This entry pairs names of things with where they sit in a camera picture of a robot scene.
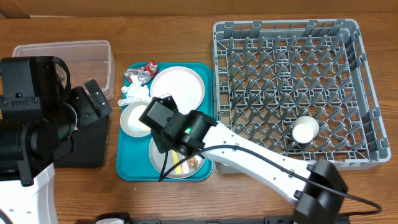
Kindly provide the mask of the pink round plate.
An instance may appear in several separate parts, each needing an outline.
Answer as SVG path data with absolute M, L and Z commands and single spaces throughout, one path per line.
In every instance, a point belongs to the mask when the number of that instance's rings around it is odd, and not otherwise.
M 179 112 L 188 114 L 196 110 L 205 97 L 205 84 L 202 78 L 188 67 L 169 67 L 155 76 L 150 85 L 150 96 L 170 95 Z

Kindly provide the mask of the grey round plate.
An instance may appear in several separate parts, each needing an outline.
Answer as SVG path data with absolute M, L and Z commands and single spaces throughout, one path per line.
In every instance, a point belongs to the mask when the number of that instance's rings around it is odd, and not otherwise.
M 177 153 L 177 154 L 180 158 L 180 161 L 185 158 L 185 156 L 183 156 L 182 154 L 180 154 L 180 153 Z M 157 146 L 155 145 L 153 138 L 150 140 L 150 144 L 149 144 L 149 157 L 150 157 L 150 161 L 151 161 L 152 165 L 154 166 L 154 168 L 158 172 L 161 172 L 161 170 L 163 168 L 163 164 L 164 164 L 165 153 L 159 152 Z M 197 173 L 202 168 L 202 166 L 205 164 L 205 160 L 202 159 L 200 156 L 198 156 L 198 157 L 200 158 L 200 162 L 198 163 L 198 167 L 196 169 L 190 168 L 190 172 L 188 174 L 182 173 L 181 175 L 177 175 L 175 173 L 175 171 L 173 170 L 168 174 L 167 177 L 171 178 L 171 179 L 184 179 L 184 178 L 190 177 L 193 174 Z M 165 172 L 168 171 L 172 166 L 174 166 L 174 164 L 173 164 L 173 160 L 172 160 L 172 150 L 170 150 L 168 152 L 167 163 L 166 163 L 164 171 Z

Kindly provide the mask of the brown food scrap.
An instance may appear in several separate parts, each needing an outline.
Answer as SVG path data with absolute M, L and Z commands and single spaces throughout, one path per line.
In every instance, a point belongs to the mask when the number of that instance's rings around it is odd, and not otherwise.
M 200 162 L 200 158 L 198 156 L 193 156 L 189 158 L 188 165 L 192 169 L 196 169 L 198 167 L 198 163 Z

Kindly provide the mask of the yellow plastic spoon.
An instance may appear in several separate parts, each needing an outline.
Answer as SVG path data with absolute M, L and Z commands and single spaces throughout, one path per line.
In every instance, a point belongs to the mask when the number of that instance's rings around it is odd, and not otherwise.
M 180 162 L 180 158 L 177 154 L 177 152 L 172 151 L 172 160 L 173 160 L 173 164 L 177 165 Z M 178 165 L 175 169 L 174 169 L 175 173 L 177 175 L 181 175 L 183 173 L 183 169 L 181 165 Z

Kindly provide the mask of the white cup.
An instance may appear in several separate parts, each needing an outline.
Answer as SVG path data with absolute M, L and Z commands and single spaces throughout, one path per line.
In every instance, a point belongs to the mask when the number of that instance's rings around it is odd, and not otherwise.
M 294 122 L 292 137 L 300 144 L 306 144 L 312 141 L 319 133 L 319 124 L 311 116 L 301 116 Z

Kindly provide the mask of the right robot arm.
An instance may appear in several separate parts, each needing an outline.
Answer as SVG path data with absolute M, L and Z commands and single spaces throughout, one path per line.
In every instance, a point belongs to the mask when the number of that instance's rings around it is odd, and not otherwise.
M 155 97 L 139 118 L 159 149 L 220 162 L 266 184 L 294 204 L 295 223 L 336 223 L 348 187 L 337 168 L 289 158 L 244 139 L 207 114 L 179 112 L 171 96 Z

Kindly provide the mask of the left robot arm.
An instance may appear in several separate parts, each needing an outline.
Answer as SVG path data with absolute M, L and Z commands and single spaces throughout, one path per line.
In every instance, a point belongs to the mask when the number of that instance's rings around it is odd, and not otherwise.
M 57 223 L 55 170 L 103 167 L 112 108 L 54 56 L 1 60 L 1 221 Z

